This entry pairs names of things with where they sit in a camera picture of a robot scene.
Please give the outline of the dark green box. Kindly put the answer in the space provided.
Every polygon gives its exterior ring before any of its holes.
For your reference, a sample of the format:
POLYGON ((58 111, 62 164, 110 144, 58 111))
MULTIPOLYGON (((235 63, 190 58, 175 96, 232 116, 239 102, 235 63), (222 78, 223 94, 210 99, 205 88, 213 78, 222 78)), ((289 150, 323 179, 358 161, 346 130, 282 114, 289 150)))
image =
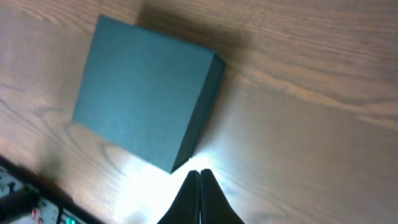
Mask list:
POLYGON ((210 49, 99 16, 72 118, 172 173, 192 156, 224 69, 210 49))

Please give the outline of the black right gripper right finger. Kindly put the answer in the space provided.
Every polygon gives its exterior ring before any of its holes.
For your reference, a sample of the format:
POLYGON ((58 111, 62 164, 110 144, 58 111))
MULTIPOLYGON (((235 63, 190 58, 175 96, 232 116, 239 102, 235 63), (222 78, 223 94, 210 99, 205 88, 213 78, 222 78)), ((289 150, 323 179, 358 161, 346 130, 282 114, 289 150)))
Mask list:
POLYGON ((244 224, 210 169, 200 172, 200 205, 201 224, 244 224))

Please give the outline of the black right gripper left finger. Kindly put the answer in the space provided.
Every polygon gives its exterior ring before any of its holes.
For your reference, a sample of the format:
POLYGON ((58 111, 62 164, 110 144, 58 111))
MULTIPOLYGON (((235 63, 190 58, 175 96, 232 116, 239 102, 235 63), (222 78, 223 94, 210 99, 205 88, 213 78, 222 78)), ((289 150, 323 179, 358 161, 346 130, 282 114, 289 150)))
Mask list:
POLYGON ((170 208, 158 224, 199 224, 200 221, 200 174, 191 170, 170 208))

